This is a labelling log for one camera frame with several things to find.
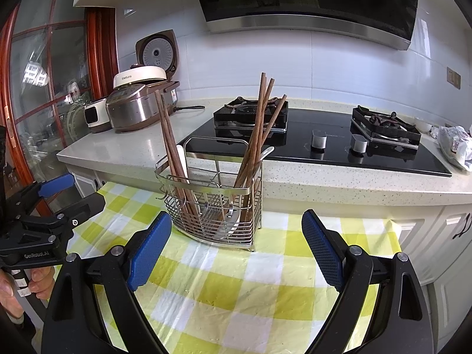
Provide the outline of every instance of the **white label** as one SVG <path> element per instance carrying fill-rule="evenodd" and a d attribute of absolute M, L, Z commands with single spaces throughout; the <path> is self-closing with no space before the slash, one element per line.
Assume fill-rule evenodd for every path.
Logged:
<path fill-rule="evenodd" d="M 15 282 L 16 284 L 18 285 L 18 287 L 25 287 L 25 286 L 28 286 L 26 280 L 24 278 L 20 278 L 20 279 L 15 279 Z"/>
<path fill-rule="evenodd" d="M 18 294 L 20 297 L 26 297 L 27 295 L 31 295 L 31 292 L 28 287 L 25 287 L 24 289 L 18 289 Z"/>

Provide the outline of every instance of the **range hood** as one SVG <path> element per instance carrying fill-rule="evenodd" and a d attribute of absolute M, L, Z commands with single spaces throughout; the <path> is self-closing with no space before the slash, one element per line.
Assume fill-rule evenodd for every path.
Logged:
<path fill-rule="evenodd" d="M 418 0 L 200 0 L 211 32 L 321 30 L 410 46 Z"/>

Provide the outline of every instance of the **light switch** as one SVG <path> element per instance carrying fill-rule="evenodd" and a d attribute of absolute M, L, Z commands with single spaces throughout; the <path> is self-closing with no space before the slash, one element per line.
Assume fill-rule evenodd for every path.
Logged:
<path fill-rule="evenodd" d="M 461 88 L 461 75 L 448 68 L 448 82 L 453 84 L 457 89 Z"/>

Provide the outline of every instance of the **glass pane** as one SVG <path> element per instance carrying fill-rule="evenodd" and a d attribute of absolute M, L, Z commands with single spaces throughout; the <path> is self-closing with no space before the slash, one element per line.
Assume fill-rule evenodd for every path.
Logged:
<path fill-rule="evenodd" d="M 56 154 L 63 149 L 51 106 L 17 124 L 23 154 L 35 180 L 44 181 L 67 173 Z"/>
<path fill-rule="evenodd" d="M 49 22 L 52 0 L 21 0 L 13 33 L 46 25 Z"/>
<path fill-rule="evenodd" d="M 53 22 L 84 20 L 85 8 L 74 8 L 73 3 L 74 0 L 56 0 Z"/>
<path fill-rule="evenodd" d="M 89 133 L 83 108 L 90 102 L 90 91 L 82 94 L 77 91 L 68 94 L 65 100 L 56 104 L 67 145 L 74 143 Z"/>
<path fill-rule="evenodd" d="M 10 94 L 15 118 L 49 101 L 46 30 L 14 39 L 10 54 Z"/>
<path fill-rule="evenodd" d="M 53 31 L 50 56 L 54 98 L 90 86 L 84 39 L 83 26 Z"/>
<path fill-rule="evenodd" d="M 59 193 L 55 199 L 49 202 L 49 207 L 54 213 L 57 213 L 59 210 L 62 210 L 66 206 L 76 203 L 81 199 L 82 197 L 80 196 L 79 191 L 74 185 L 73 187 L 65 189 L 64 191 Z"/>

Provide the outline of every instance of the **white tile wall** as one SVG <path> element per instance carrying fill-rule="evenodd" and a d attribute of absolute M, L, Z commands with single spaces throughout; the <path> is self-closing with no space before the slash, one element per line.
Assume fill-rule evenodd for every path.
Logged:
<path fill-rule="evenodd" d="M 467 129 L 472 123 L 472 32 L 430 0 L 419 0 L 406 52 L 304 30 L 212 34 L 198 0 L 128 0 L 117 8 L 116 27 L 120 70 L 136 62 L 138 40 L 175 31 L 180 100 L 255 97 L 266 72 L 276 79 L 274 95 L 379 107 Z M 446 81 L 447 67 L 461 74 L 460 90 Z"/>

